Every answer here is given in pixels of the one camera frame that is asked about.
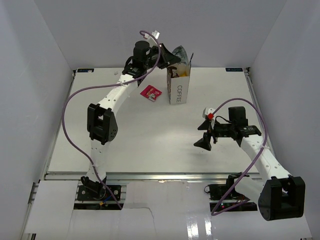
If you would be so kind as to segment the silver grey snack packet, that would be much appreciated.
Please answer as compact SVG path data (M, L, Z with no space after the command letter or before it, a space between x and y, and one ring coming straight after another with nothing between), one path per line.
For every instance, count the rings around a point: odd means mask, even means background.
M177 46L173 51L172 54L178 58L180 58L179 60L179 64L185 64L188 65L189 64L189 58L188 58L188 54L187 51L185 50L185 48L180 45Z

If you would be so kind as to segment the brown chocolate bar wrapper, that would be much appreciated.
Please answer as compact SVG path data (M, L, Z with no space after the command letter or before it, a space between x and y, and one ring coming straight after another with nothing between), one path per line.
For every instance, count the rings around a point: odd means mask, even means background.
M179 77L178 72L177 72L177 67L175 67L175 66L169 66L167 68L167 73L171 79Z

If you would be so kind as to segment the yellow M&M's packet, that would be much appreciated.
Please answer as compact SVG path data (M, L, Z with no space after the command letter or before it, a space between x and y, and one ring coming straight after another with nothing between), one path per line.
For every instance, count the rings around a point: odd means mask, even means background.
M186 71L180 75L180 77L187 77L187 76L188 76L188 73Z

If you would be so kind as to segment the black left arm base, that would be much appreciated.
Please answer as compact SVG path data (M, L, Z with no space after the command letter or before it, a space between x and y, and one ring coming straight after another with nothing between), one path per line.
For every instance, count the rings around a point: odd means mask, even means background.
M75 210L121 210L112 194L99 181L82 176L80 182L73 207Z

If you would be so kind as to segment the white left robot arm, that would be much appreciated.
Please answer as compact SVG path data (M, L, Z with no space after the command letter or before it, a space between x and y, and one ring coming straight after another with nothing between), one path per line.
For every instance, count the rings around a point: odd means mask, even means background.
M125 62L116 86L105 98L88 106L87 131L91 140L91 165L80 180L91 198L99 200L106 194L106 171L103 165L107 149L118 133L116 115L121 105L139 87L149 69L165 69L181 61L181 57L171 53L163 44L140 40L135 43L132 56Z

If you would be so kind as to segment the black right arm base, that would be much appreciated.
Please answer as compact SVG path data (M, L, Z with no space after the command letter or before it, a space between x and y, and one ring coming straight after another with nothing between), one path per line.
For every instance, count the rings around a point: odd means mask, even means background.
M203 191L209 195L210 199L210 210L212 211L213 208L217 205L218 201L221 197L227 192L227 190L234 184L235 180L238 179L241 175L241 172L230 174L225 183L223 184L208 184L204 187ZM235 189L229 193L229 195L223 200L223 202L218 206L215 212L222 211L234 205L242 203L242 205L237 206L233 209L228 210L228 212L253 212L257 211L257 205L250 201L246 196L236 192Z

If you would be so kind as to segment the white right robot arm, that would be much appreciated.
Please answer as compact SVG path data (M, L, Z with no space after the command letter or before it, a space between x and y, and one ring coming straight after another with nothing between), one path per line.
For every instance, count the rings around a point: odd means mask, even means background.
M255 125L249 125L243 106L229 107L229 119L220 123L214 109L203 110L204 122L198 127L203 137L195 147L210 151L211 144L219 138L230 138L248 155L262 179L255 182L249 174L230 174L223 188L221 200L233 200L243 196L257 205L266 221L300 218L304 214L306 184L300 176L291 175L263 144L262 133Z

